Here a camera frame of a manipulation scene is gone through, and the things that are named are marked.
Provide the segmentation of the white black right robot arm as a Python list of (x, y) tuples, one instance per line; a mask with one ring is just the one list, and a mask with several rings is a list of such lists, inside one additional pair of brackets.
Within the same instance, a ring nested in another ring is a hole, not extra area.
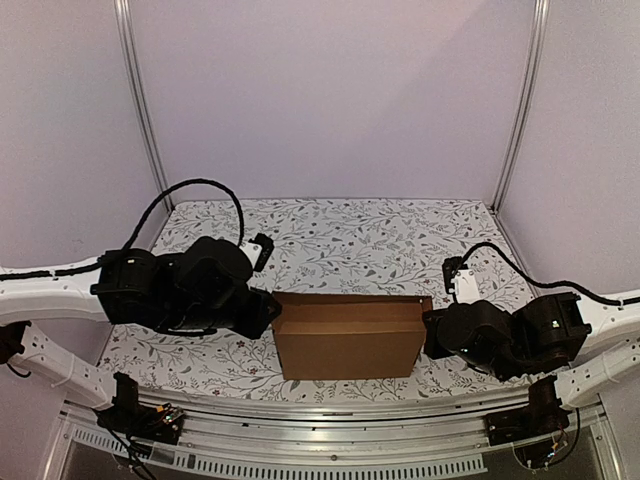
[(480, 298), (424, 313), (425, 354), (457, 357), (500, 382), (541, 374), (560, 408), (576, 410), (639, 371), (639, 299), (571, 292), (509, 313)]

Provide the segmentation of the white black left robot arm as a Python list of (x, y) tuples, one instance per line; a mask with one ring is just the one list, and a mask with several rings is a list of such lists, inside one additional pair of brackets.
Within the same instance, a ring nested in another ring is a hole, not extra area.
[(1, 362), (48, 379), (94, 411), (108, 410), (128, 434), (148, 426), (137, 384), (108, 374), (53, 342), (38, 321), (81, 319), (138, 325), (155, 333), (203, 337), (221, 329), (261, 337), (281, 312), (274, 296), (250, 286), (273, 241), (258, 234), (236, 245), (204, 236), (186, 251), (154, 255), (111, 250), (77, 266), (1, 275)]

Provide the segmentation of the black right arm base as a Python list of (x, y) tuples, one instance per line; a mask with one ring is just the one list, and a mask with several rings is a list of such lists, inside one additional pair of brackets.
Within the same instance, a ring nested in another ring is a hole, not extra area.
[(513, 445), (547, 435), (542, 442), (513, 450), (516, 460), (529, 470), (550, 467), (565, 446), (566, 429), (570, 425), (569, 412), (561, 408), (561, 401), (556, 394), (556, 380), (556, 375), (550, 375), (534, 382), (528, 388), (528, 403), (525, 406), (483, 417), (490, 446)]

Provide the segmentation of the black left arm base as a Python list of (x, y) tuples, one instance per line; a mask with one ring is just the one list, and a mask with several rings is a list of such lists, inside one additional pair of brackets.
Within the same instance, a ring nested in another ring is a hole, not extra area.
[(123, 373), (115, 373), (116, 393), (111, 406), (95, 411), (98, 425), (124, 434), (128, 440), (144, 439), (176, 445), (186, 420), (184, 410), (171, 403), (150, 407), (140, 403), (138, 383)]

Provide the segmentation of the brown cardboard box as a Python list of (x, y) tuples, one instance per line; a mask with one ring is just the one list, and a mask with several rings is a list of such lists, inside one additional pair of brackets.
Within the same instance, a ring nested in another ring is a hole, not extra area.
[(426, 340), (429, 296), (276, 292), (272, 323), (286, 380), (407, 378)]

